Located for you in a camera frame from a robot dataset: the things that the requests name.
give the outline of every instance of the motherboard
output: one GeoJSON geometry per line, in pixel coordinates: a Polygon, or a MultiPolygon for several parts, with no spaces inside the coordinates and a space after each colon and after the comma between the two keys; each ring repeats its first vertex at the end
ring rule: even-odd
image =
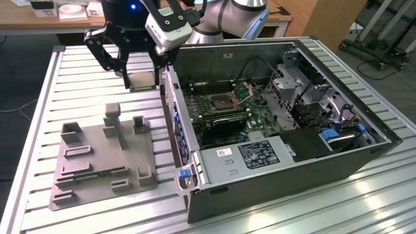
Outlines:
{"type": "Polygon", "coordinates": [[[280,132],[278,117],[262,96],[264,87],[250,82],[223,87],[191,84],[190,87],[184,99],[202,149],[266,138],[280,132]]]}

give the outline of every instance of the floor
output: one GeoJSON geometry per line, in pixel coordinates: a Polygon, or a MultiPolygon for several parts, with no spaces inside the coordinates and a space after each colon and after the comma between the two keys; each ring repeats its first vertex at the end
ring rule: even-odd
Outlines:
{"type": "MultiPolygon", "coordinates": [[[[370,22],[376,12],[376,8],[364,9],[359,22],[363,26],[370,22]]],[[[391,17],[386,12],[380,22],[375,26],[378,31],[384,21],[391,17]]],[[[387,39],[394,40],[395,35],[406,25],[400,21],[387,39]]],[[[412,42],[416,35],[414,28],[404,39],[403,48],[412,42]]],[[[59,45],[55,35],[36,36],[10,36],[4,45],[0,46],[0,109],[8,110],[20,107],[38,98],[47,72],[52,48],[59,45]]],[[[348,48],[338,52],[339,57],[346,63],[356,69],[356,66],[370,59],[371,56],[348,48]]],[[[412,63],[416,64],[416,55],[410,54],[412,63]]],[[[396,70],[387,68],[383,71],[376,70],[371,65],[363,66],[363,72],[375,78],[388,75],[396,70]]],[[[404,115],[416,122],[416,66],[408,64],[404,69],[386,80],[370,80],[368,83],[391,101],[404,115]]],[[[24,113],[32,117],[36,104],[24,108],[24,113]]],[[[0,217],[7,202],[11,180],[15,175],[19,164],[20,154],[26,142],[30,121],[19,112],[10,114],[0,113],[0,217]]]]}

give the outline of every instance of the black cable on floor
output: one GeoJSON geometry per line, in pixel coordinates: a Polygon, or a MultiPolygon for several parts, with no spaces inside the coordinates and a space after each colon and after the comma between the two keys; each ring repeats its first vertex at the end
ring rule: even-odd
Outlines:
{"type": "Polygon", "coordinates": [[[14,178],[0,179],[0,183],[2,182],[14,182],[14,178]]]}
{"type": "Polygon", "coordinates": [[[398,74],[398,73],[402,71],[402,70],[398,70],[396,72],[388,74],[387,76],[384,76],[384,77],[382,77],[382,78],[370,77],[368,75],[366,75],[366,74],[360,71],[360,67],[362,67],[364,64],[367,64],[367,63],[370,63],[370,62],[375,62],[375,61],[376,61],[376,60],[374,59],[374,60],[366,61],[366,62],[363,62],[363,63],[360,63],[360,64],[358,65],[358,71],[359,71],[359,73],[360,73],[364,77],[367,77],[368,79],[372,79],[372,80],[383,80],[383,79],[391,77],[392,75],[398,74]]]}
{"type": "Polygon", "coordinates": [[[362,67],[364,64],[370,63],[370,62],[380,62],[380,60],[379,60],[379,58],[378,58],[372,53],[367,52],[367,51],[363,50],[362,48],[359,48],[359,47],[356,47],[356,46],[352,46],[352,47],[356,48],[356,50],[359,50],[359,51],[362,51],[362,52],[370,54],[370,55],[374,56],[374,58],[375,58],[374,60],[368,60],[368,61],[366,61],[366,62],[363,62],[363,63],[360,63],[360,64],[358,65],[358,71],[359,71],[359,73],[360,73],[364,77],[367,77],[368,79],[372,79],[372,80],[383,80],[383,79],[388,78],[390,76],[395,75],[396,73],[399,73],[399,72],[402,71],[402,70],[398,70],[396,72],[388,74],[387,76],[384,76],[384,77],[382,77],[382,78],[370,77],[368,75],[366,75],[366,74],[362,72],[360,67],[362,67]]]}
{"type": "Polygon", "coordinates": [[[7,35],[4,36],[3,42],[0,42],[0,46],[6,43],[7,41],[7,35]]]}

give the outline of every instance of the warning label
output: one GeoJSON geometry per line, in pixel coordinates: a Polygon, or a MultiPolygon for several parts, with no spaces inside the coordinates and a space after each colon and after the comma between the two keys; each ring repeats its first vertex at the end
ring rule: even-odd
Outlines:
{"type": "Polygon", "coordinates": [[[268,140],[240,145],[239,150],[248,169],[264,167],[280,162],[268,140]]]}

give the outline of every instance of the aluminum profile table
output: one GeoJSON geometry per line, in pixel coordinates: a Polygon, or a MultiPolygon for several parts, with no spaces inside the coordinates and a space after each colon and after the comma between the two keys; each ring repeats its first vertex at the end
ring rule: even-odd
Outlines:
{"type": "MultiPolygon", "coordinates": [[[[415,232],[416,126],[320,41],[296,39],[404,139],[387,156],[343,181],[188,224],[184,200],[175,192],[159,92],[130,93],[123,79],[102,69],[86,46],[67,47],[52,54],[0,233],[415,232]],[[122,103],[122,120],[138,115],[151,120],[159,187],[52,212],[48,203],[62,124],[94,125],[112,102],[122,103]]],[[[116,47],[107,49],[116,54],[116,47]]],[[[131,56],[130,71],[150,71],[151,67],[147,54],[131,56]]]]}

